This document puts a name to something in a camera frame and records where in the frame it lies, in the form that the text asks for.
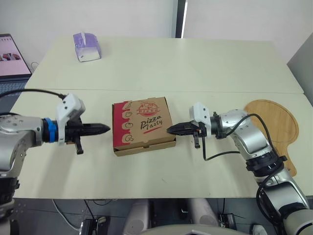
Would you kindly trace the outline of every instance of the black cable on table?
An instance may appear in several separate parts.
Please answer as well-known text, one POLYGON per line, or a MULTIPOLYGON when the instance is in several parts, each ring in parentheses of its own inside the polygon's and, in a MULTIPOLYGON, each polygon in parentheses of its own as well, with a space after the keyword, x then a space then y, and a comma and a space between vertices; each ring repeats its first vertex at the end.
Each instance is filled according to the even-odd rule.
POLYGON ((41 89, 17 89, 17 90, 12 90, 12 91, 8 91, 8 92, 4 92, 0 94, 0 98, 9 95, 9 94, 14 94, 14 93, 20 93, 20 92, 40 92, 40 93, 47 93, 47 94, 52 94, 52 95, 56 95, 57 97, 64 99, 66 97, 66 95, 64 94, 59 94, 56 92, 51 92, 51 91, 46 91, 46 90, 41 90, 41 89))
POLYGON ((215 157, 218 157, 220 155, 225 155, 225 154, 230 154, 230 153, 240 153, 240 152, 239 151, 227 151, 227 152, 215 154, 215 155, 213 155, 212 157, 209 157, 209 158, 204 158, 204 156, 203 156, 203 158, 204 158, 205 161, 208 161, 208 160, 211 160, 211 159, 213 159, 215 157))

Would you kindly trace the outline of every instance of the cardboard box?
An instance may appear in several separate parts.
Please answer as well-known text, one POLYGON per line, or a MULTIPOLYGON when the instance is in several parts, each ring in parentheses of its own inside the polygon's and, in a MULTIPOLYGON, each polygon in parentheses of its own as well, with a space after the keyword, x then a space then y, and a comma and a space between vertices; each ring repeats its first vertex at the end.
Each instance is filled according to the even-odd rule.
POLYGON ((113 104, 113 150, 117 156, 174 147, 166 129, 172 119, 165 97, 113 104))

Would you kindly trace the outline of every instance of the wooden paddle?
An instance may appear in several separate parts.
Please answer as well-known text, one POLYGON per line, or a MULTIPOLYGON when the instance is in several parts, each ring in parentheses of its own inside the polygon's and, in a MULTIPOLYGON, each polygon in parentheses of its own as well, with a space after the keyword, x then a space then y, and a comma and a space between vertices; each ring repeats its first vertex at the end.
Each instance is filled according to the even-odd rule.
MULTIPOLYGON (((252 114, 258 114, 266 126, 273 145, 277 153, 287 157, 284 162, 285 167, 289 170, 291 176, 295 176, 297 171, 288 155, 287 147, 298 138, 299 127, 296 119, 285 107, 266 99, 258 99, 248 103, 245 110, 252 114)), ((251 117, 252 122, 257 126, 266 137, 265 130, 256 117, 251 117)))

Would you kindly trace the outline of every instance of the white table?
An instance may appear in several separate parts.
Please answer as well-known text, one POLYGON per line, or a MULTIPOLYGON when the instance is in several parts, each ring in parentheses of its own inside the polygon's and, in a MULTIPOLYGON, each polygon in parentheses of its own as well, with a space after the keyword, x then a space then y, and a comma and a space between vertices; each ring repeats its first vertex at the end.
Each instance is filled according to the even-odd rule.
MULTIPOLYGON (((205 104, 212 114, 213 111, 223 113, 242 109, 255 99, 273 100, 290 110, 298 121, 299 136, 289 146, 288 153, 297 169, 294 179, 306 195, 313 194, 313 147, 309 144, 313 142, 313 108, 303 94, 55 91, 73 92, 84 101, 83 122, 110 126, 111 104, 125 100, 165 96, 173 123, 188 121, 188 109, 197 101, 205 104)), ((60 99, 47 94, 24 93, 12 111, 53 118, 59 102, 60 99)), ((74 145, 58 147, 56 143, 45 143, 28 150, 19 177, 21 187, 15 196, 89 199, 255 197, 257 184, 240 155, 225 155, 205 162, 202 150, 195 149, 192 140, 191 136, 177 137, 176 147, 125 157, 114 155, 111 131, 82 137, 83 155, 76 155, 74 145)), ((207 156, 227 150, 236 150, 231 138, 206 140, 207 156)))
POLYGON ((270 42, 98 37, 102 59, 80 63, 55 42, 27 88, 303 93, 270 42))

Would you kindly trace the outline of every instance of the white wall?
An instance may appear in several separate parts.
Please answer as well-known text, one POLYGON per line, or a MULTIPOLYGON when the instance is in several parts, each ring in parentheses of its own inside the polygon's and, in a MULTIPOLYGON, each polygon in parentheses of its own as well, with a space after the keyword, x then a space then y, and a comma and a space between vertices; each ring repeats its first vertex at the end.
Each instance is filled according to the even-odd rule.
POLYGON ((40 62, 60 35, 175 37, 178 0, 0 0, 0 33, 40 62))
POLYGON ((189 0, 184 38, 273 41, 288 62, 313 32, 312 0, 189 0))

